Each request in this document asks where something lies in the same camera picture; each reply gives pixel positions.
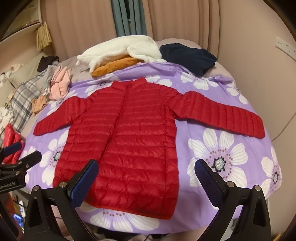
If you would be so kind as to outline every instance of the pink clothing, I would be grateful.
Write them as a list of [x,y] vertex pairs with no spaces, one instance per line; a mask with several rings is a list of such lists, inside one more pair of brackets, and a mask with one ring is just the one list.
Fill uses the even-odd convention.
[[67,67],[62,69],[62,66],[59,66],[56,69],[51,80],[50,100],[61,100],[68,94],[70,76],[70,70]]

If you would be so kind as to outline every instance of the metal screw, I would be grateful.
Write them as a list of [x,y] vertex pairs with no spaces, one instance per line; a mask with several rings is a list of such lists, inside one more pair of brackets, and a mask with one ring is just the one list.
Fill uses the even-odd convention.
[[234,187],[234,183],[233,182],[227,182],[227,186],[229,186],[230,188]]
[[61,188],[64,188],[65,186],[67,186],[67,183],[66,183],[66,182],[61,182],[61,183],[59,184],[59,186],[60,186]]
[[259,185],[256,185],[256,186],[255,186],[255,189],[256,189],[257,191],[261,191],[261,187],[260,187]]
[[39,190],[39,186],[38,186],[38,185],[33,187],[33,191],[34,191],[34,192],[36,192],[36,191],[38,191],[38,190]]

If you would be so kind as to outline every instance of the electrical outlet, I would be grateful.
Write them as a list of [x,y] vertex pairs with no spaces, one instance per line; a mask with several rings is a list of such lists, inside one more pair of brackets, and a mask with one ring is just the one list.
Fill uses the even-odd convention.
[[279,37],[276,37],[276,46],[296,60],[296,48],[291,46],[289,43],[285,42]]

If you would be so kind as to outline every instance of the wall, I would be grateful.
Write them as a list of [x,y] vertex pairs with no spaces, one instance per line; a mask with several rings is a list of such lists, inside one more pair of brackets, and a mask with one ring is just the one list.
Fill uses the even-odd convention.
[[[262,117],[271,139],[296,111],[296,62],[275,47],[276,36],[296,47],[278,15],[263,0],[220,0],[218,61]],[[272,232],[284,231],[296,212],[296,119],[273,142],[282,187],[270,198]]]
[[8,39],[0,44],[0,73],[8,71],[13,64],[27,63],[39,53],[35,31]]

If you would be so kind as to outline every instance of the jacket collar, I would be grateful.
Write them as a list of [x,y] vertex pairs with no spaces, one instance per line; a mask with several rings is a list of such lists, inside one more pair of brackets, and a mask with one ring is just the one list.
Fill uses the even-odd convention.
[[129,85],[134,89],[145,83],[147,83],[147,80],[144,77],[141,77],[135,81],[114,81],[111,86],[115,89],[125,90]]

